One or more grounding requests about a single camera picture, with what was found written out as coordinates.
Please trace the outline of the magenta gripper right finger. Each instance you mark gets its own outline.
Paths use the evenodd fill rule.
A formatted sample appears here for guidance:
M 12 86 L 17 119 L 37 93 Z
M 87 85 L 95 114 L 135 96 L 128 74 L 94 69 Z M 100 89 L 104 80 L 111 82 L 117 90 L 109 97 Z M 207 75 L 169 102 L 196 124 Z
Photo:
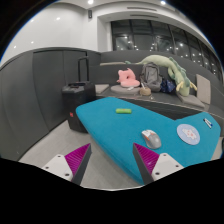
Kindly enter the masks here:
M 157 154 L 137 143 L 133 144 L 133 155 L 145 185 L 183 169 L 169 154 Z

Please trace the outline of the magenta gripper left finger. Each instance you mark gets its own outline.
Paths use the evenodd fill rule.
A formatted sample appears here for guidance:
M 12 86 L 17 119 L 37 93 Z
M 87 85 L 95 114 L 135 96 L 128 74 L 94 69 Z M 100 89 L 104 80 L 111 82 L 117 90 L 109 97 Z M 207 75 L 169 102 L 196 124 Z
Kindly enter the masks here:
M 57 154 L 42 169 L 80 185 L 91 153 L 91 144 L 88 143 L 67 155 Z

